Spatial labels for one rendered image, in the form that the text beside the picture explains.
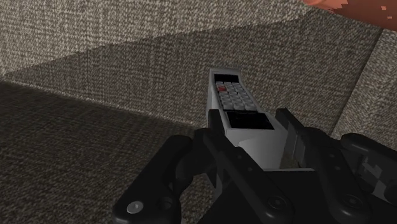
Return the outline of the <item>white remote control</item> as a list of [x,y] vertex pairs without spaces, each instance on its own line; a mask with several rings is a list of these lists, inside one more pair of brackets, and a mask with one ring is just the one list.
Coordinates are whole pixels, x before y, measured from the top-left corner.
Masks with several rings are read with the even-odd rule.
[[261,109],[236,69],[211,68],[206,118],[218,109],[221,130],[234,146],[240,146],[262,169],[279,169],[288,131]]

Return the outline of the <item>grey fabric sofa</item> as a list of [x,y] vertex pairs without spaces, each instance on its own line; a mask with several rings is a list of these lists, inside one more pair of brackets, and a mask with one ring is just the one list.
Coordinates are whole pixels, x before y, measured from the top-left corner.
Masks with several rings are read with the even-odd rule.
[[0,0],[0,224],[111,224],[209,70],[269,112],[397,150],[397,32],[302,0]]

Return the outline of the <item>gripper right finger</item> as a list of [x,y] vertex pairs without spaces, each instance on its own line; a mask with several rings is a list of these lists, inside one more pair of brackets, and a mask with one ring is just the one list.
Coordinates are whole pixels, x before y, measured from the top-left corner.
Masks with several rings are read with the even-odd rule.
[[357,133],[336,140],[286,108],[275,117],[288,131],[285,152],[317,173],[336,224],[397,224],[397,151]]

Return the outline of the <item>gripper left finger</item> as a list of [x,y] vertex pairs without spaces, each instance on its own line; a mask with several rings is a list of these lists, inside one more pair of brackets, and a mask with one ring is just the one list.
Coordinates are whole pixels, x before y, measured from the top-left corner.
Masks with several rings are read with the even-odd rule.
[[194,137],[175,135],[113,206],[113,224],[181,224],[179,198],[202,173],[214,175],[218,197],[198,224],[293,224],[294,207],[281,189],[224,135],[217,109]]

